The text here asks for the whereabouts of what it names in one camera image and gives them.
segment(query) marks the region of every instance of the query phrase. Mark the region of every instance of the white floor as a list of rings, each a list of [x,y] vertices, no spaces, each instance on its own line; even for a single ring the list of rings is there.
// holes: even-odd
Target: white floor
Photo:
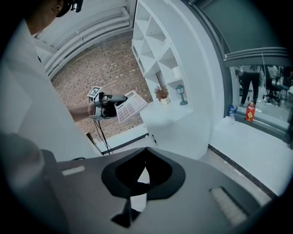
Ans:
[[[156,147],[151,137],[147,137],[137,142],[134,142],[128,146],[125,146],[119,150],[114,151],[114,153],[126,151],[133,148],[146,147],[146,146]],[[215,154],[211,150],[208,149],[207,153],[204,156],[202,156],[199,159],[199,161],[205,162],[215,167],[216,169],[218,169],[219,171],[221,171],[222,173],[230,177],[232,180],[237,182],[239,185],[245,188],[259,202],[260,205],[264,205],[271,200],[254,183],[252,183],[249,179],[247,179],[244,175],[242,175],[239,171],[237,171],[235,168],[233,168],[230,164],[228,164],[226,161],[224,161],[222,158],[220,158],[217,154]]]

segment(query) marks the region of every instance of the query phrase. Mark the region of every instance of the cap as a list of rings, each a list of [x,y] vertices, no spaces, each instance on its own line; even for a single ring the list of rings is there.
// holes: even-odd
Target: cap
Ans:
[[[60,13],[57,15],[57,17],[61,17],[63,15],[65,15],[71,7],[71,1],[70,0],[63,0],[64,1],[64,5],[62,10],[60,11]]]

